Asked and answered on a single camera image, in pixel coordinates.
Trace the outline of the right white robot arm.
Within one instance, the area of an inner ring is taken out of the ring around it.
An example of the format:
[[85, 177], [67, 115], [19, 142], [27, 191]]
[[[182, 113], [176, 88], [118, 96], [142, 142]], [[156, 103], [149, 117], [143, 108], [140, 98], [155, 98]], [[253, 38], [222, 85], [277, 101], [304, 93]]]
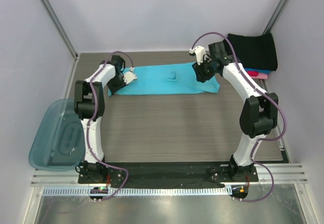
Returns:
[[196, 57], [193, 69], [198, 82], [204, 83], [215, 74], [227, 80], [241, 97], [244, 105], [239, 117], [242, 136], [237, 150], [231, 156], [227, 170], [233, 181], [244, 181], [252, 173], [255, 153], [260, 143], [277, 126], [278, 96], [267, 93], [245, 71], [235, 55], [228, 55], [224, 45], [209, 45], [207, 53], [202, 46], [192, 47], [191, 56]]

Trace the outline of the cyan t shirt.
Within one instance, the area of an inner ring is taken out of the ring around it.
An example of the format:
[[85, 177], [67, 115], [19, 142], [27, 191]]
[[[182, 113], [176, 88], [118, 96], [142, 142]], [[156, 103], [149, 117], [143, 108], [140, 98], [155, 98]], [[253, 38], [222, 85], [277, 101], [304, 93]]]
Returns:
[[193, 63], [135, 67], [137, 79], [118, 90], [117, 95], [170, 95], [218, 93], [216, 78], [201, 83], [196, 80]]

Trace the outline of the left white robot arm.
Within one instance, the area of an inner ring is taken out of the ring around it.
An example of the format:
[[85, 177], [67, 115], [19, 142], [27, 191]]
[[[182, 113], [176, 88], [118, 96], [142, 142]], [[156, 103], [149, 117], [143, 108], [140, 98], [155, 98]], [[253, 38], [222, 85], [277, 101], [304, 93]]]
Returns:
[[108, 87], [111, 94], [127, 85], [124, 77], [125, 60], [119, 55], [111, 55], [100, 63], [99, 68], [87, 79], [78, 80], [74, 86], [74, 111], [81, 121], [84, 131], [86, 153], [82, 179], [102, 183], [107, 179], [107, 166], [101, 145], [101, 119], [105, 111], [103, 89]]

